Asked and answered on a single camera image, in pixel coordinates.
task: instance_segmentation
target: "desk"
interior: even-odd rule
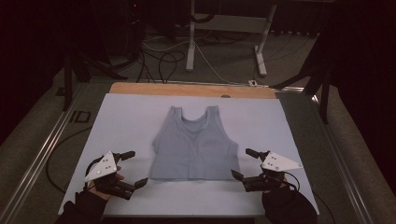
[[[223,95],[232,98],[220,98]],[[271,149],[302,163],[282,106],[270,89],[117,83],[102,103],[64,203],[74,200],[88,164],[109,150],[136,152],[134,158],[119,163],[126,182],[134,183],[149,176],[155,159],[152,141],[170,105],[182,106],[187,119],[196,119],[207,106],[218,105],[226,133],[239,145],[239,165],[246,176],[261,172],[260,161],[245,154],[247,147],[262,151]],[[290,172],[299,179],[301,193],[317,208],[304,169]],[[152,179],[134,193],[131,201],[115,198],[105,211],[107,216],[162,217],[252,217],[263,213],[261,193],[246,193],[237,181]]]

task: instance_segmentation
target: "white stand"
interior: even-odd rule
[[[259,74],[261,77],[266,77],[267,71],[265,69],[264,59],[262,57],[262,49],[264,47],[264,43],[267,39],[269,30],[271,28],[271,22],[273,20],[275,11],[276,11],[276,5],[271,5],[270,12],[266,19],[216,15],[212,21],[209,21],[207,23],[195,24],[195,22],[190,21],[190,44],[189,44],[189,52],[187,54],[186,70],[192,71],[194,67],[195,29],[250,32],[250,33],[262,34],[262,41],[260,42],[259,46],[255,46],[255,53],[256,53],[257,65],[259,66],[259,71],[260,71]],[[195,14],[195,0],[191,0],[191,15],[194,18],[197,17],[204,18],[205,16],[207,16],[204,14]]]

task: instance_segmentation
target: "wire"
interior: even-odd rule
[[[214,31],[208,32],[206,35],[202,36],[201,38],[196,39],[196,40],[200,40],[201,42],[204,43],[204,44],[201,44],[200,46],[205,46],[205,45],[217,45],[217,44],[219,44],[220,39],[219,39],[218,36],[213,35],[213,32],[214,32]],[[206,38],[209,37],[209,36],[214,37],[215,40],[207,40]]]
[[[265,62],[268,63],[268,62],[271,62],[271,61],[276,61],[276,60],[284,59],[284,58],[286,58],[286,57],[288,57],[288,56],[290,56],[290,55],[292,55],[292,54],[295,54],[299,49],[301,49],[303,46],[306,45],[306,43],[308,42],[308,40],[309,40],[309,36],[306,38],[305,42],[304,42],[301,46],[299,46],[294,52],[289,53],[289,54],[286,54],[286,55],[283,55],[283,56],[280,57],[280,58],[274,58],[274,59],[266,60]]]
[[[294,36],[292,35],[291,38],[288,40],[288,42],[286,42],[286,44],[284,44],[282,46],[282,48],[280,48],[279,50],[277,50],[275,53],[271,54],[268,58],[264,59],[265,61],[271,59],[272,57],[274,57],[275,55],[277,55],[280,51],[282,51],[290,42],[291,40],[294,38]]]
[[[140,78],[142,77],[142,74],[143,74],[143,70],[144,70],[144,69],[146,69],[146,78],[147,78],[147,80],[148,80],[148,83],[149,83],[149,80],[150,80],[150,79],[151,79],[154,83],[156,83],[155,80],[154,80],[154,78],[152,77],[151,73],[149,72],[149,68],[146,66],[146,57],[145,57],[145,55],[144,55],[142,49],[140,49],[140,55],[142,56],[142,62],[141,62],[142,67],[140,68],[139,76],[137,77],[136,83],[138,83],[138,82],[140,81]]]
[[[84,191],[88,191],[90,189],[93,189],[95,187],[95,185],[90,186],[89,188],[84,189]]]
[[[300,181],[298,181],[297,177],[289,172],[285,172],[285,174],[291,175],[297,181],[297,191],[300,191]]]
[[[156,55],[151,54],[151,53],[147,52],[147,50],[143,50],[143,49],[142,49],[142,53],[147,54],[148,56],[159,60],[158,73],[160,75],[160,78],[161,78],[163,84],[166,84],[168,82],[169,78],[175,73],[175,71],[177,69],[177,63],[183,61],[185,59],[185,57],[186,57],[185,54],[182,51],[179,51],[179,50],[174,50],[174,51],[169,51],[169,52],[162,52],[163,55],[161,57],[157,57]],[[174,55],[175,53],[176,54],[180,54],[181,57],[176,58],[176,56]],[[165,60],[166,56],[172,57],[173,60],[169,60],[169,61]],[[166,76],[166,78],[165,78],[165,75],[163,74],[163,70],[162,70],[162,64],[163,63],[173,63],[174,64],[173,70],[170,72],[169,75]]]
[[[148,49],[151,49],[151,50],[154,50],[154,51],[162,52],[162,51],[167,51],[167,50],[169,50],[169,49],[174,49],[175,47],[177,47],[177,46],[179,46],[179,45],[188,44],[188,43],[190,43],[190,41],[184,41],[184,42],[178,43],[178,44],[176,44],[176,45],[174,45],[174,46],[172,46],[172,47],[170,47],[170,48],[167,48],[167,49],[153,49],[153,48],[151,48],[149,45],[147,45],[145,42],[142,42],[142,43],[143,43],[143,45],[144,45],[146,48],[148,48]]]
[[[335,224],[335,218],[334,215],[332,214],[332,210],[330,210],[330,207],[323,201],[323,199],[321,199],[313,190],[312,192],[314,193],[314,195],[319,198],[319,200],[324,204],[324,206],[326,207],[326,209],[329,211],[330,216],[332,217],[332,223]]]
[[[92,128],[92,127],[88,127],[88,128],[86,128],[86,129],[83,129],[83,130],[81,130],[81,131],[79,131],[79,132],[76,132],[76,133],[73,133],[73,134],[67,136],[64,140],[62,140],[61,142],[59,142],[59,143],[52,149],[52,151],[51,151],[50,154],[49,154],[49,158],[47,159],[47,162],[46,162],[46,175],[47,175],[47,179],[48,179],[48,181],[51,183],[51,185],[52,185],[53,187],[55,187],[56,189],[58,189],[59,191],[61,191],[61,192],[63,192],[63,193],[66,193],[66,190],[62,189],[62,188],[59,187],[57,184],[55,184],[55,182],[54,182],[54,181],[52,180],[52,178],[50,177],[50,159],[52,158],[52,155],[53,155],[53,153],[55,152],[55,150],[56,150],[61,144],[63,144],[65,141],[69,140],[70,138],[72,138],[72,137],[74,137],[74,136],[76,136],[76,135],[78,135],[78,134],[80,134],[80,133],[84,133],[84,132],[88,131],[88,130],[91,129],[91,128]]]
[[[217,31],[214,31],[213,34],[218,35],[224,39],[232,40],[230,42],[219,42],[220,44],[233,44],[235,42],[244,40],[244,39],[248,38],[249,36],[251,36],[251,33],[242,33],[242,36],[239,38],[231,38],[231,37],[222,35],[220,32],[217,32]]]
[[[229,84],[234,84],[234,85],[243,85],[243,86],[248,86],[248,84],[245,83],[238,83],[238,82],[231,82],[228,81],[224,78],[222,78],[217,72],[216,70],[212,67],[212,65],[210,64],[210,62],[206,59],[205,55],[201,52],[201,49],[198,47],[198,45],[195,45],[195,47],[198,49],[198,51],[201,53],[202,57],[204,58],[205,62],[207,63],[207,65],[212,69],[212,71],[216,74],[216,76],[222,80],[223,82],[229,83]]]
[[[156,39],[161,39],[161,38],[166,38],[166,36],[164,36],[164,35],[157,35],[157,36],[154,36],[154,37],[149,38],[149,39],[144,39],[143,42],[149,42],[149,41],[151,41],[151,40],[156,40]]]

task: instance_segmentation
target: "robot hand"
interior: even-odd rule
[[[302,168],[303,166],[301,164],[271,151],[263,153],[247,148],[246,153],[253,158],[260,158],[262,160],[262,173],[258,176],[244,177],[235,170],[231,170],[233,178],[242,182],[246,192],[278,189],[281,184],[297,189],[294,185],[285,181],[284,171]]]
[[[130,200],[132,194],[136,189],[143,188],[148,178],[136,181],[133,185],[120,181],[117,177],[117,162],[121,159],[122,161],[132,158],[134,151],[126,152],[123,154],[112,153],[109,151],[105,156],[94,160],[87,168],[85,181],[93,181],[94,187],[97,191],[117,196],[126,200]]]

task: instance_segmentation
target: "gray floor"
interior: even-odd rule
[[[240,34],[225,35],[234,38],[241,36]],[[177,63],[177,69],[169,78],[169,82],[226,83],[224,82],[226,80],[232,83],[247,84],[248,80],[256,79],[265,85],[276,84],[299,72],[304,59],[315,43],[315,38],[306,36],[270,35],[264,48],[264,59],[269,75],[268,77],[259,77],[253,46],[260,41],[260,38],[259,35],[250,35],[233,44],[201,46],[200,50],[213,69],[204,60],[200,51],[196,50],[194,70],[185,71],[186,60],[184,59]],[[174,43],[166,38],[155,38],[146,41],[147,45],[144,48],[168,49],[186,40],[186,38],[178,38]],[[181,50],[187,53],[187,44],[178,45],[172,50]],[[150,53],[162,56],[161,53]],[[113,58],[113,62],[120,61],[120,58]],[[158,62],[146,55],[146,65],[156,80],[160,79]],[[173,66],[175,66],[173,63],[163,63],[163,75],[167,77]],[[135,81],[140,67],[139,63],[135,63],[128,69],[120,71],[120,74],[129,77],[129,81]],[[89,84],[82,84],[85,90],[74,107],[78,111],[92,112],[92,117],[88,123],[68,123],[60,140],[93,125],[100,103],[115,81],[97,71],[92,71],[92,73],[94,78]],[[143,74],[143,78],[146,78],[146,71]],[[306,81],[306,79],[299,81],[293,86],[303,87]],[[4,208],[10,199],[24,172],[43,146],[57,119],[62,115],[63,98],[55,96],[58,88],[62,87],[62,82],[63,74],[60,73],[54,79],[53,88],[37,102],[0,148],[1,208]],[[345,170],[339,170],[336,165],[340,161],[334,157],[332,152],[334,146],[339,149],[344,158],[347,165],[346,171],[353,176],[353,183],[356,184],[364,207],[369,211],[373,223],[393,223],[393,220],[396,220],[395,197],[376,168],[357,127],[339,99],[337,89],[331,88],[328,110],[329,125],[318,122],[317,113],[314,113],[316,107],[304,95],[281,92],[277,94],[277,97],[285,108],[304,165],[315,167],[315,169],[307,169],[313,190],[329,206],[335,222],[359,223],[360,219],[359,215],[355,213],[356,208],[350,202],[348,190],[345,187],[347,185],[343,178],[340,178],[340,174]],[[330,140],[326,133],[328,131],[331,131]],[[76,135],[65,141],[53,154],[49,164],[50,173],[60,186],[66,185],[71,178],[88,135],[89,131]],[[49,183],[43,170],[14,222],[52,223],[57,217],[62,198],[62,193]],[[317,203],[321,212],[319,223],[332,223],[331,215],[325,205],[319,199],[317,199]],[[265,218],[258,217],[256,223],[268,222]]]

